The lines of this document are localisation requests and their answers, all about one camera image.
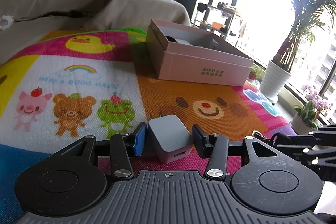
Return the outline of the tall palm plant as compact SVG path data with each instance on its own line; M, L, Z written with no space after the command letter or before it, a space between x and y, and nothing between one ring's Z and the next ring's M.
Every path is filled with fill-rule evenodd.
M286 39L272 59L272 62L290 73L301 39L315 41L313 29L324 29L326 23L321 16L329 15L330 24L335 23L335 0L291 0L294 21Z

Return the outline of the black red object in box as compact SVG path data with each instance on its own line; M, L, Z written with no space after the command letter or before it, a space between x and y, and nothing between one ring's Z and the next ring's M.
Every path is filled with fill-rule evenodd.
M178 43L179 41L171 36L166 36L167 40L172 43Z

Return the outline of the colourful cartoon play mat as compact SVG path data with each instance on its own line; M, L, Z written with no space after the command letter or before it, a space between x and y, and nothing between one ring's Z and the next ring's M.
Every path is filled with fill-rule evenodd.
M133 28L55 31L1 64L1 223L23 213L14 193L17 177L86 135L107 140L166 115L231 140L254 130L266 137L294 134L250 84L158 79L145 39Z

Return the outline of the white orchid pot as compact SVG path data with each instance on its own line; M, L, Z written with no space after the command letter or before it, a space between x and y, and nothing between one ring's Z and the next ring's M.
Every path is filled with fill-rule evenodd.
M307 135L317 129L315 122L310 117L305 118L298 113L292 119L291 127L297 135Z

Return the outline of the beige covered sofa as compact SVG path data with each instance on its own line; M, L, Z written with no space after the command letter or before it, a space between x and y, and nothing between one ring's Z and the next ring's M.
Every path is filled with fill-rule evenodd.
M190 25L174 0L1 0L1 63L51 31L146 30L153 19Z

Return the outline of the white box in box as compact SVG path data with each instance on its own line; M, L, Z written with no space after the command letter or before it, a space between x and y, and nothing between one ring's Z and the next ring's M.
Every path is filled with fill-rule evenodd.
M187 40L177 39L176 41L179 44L184 44L184 45L189 45L189 46L191 45L191 43L189 43Z

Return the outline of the pink orchid plant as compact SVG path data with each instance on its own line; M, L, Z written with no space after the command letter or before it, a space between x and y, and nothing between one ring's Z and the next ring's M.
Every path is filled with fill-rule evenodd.
M309 128L318 129L318 118L321 113L331 108L331 103L323 99L317 89L305 85L303 87L306 103L303 106L294 105L293 109L297 112L302 122Z

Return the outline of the white power adapter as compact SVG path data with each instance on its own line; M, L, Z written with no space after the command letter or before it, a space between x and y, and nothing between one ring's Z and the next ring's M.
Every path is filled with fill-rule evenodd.
M176 115L149 120L148 130L160 162L167 164L189 156L194 138Z

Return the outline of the small potted green plant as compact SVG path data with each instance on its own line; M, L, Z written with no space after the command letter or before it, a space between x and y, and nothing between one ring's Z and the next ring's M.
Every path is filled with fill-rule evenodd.
M265 76L265 70L260 65L253 64L248 78L261 82Z

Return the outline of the white ribbed plant pot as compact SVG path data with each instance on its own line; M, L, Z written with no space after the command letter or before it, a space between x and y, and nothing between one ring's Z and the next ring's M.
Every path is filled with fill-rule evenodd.
M272 103L278 101L278 94L285 86L291 74L269 61L265 76L260 85L260 92Z

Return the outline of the pink cardboard storage box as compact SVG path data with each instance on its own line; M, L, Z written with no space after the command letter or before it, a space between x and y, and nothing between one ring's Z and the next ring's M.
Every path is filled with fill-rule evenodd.
M166 36L191 45L169 42ZM243 86L253 60L217 35L195 27L152 20L146 36L160 80Z

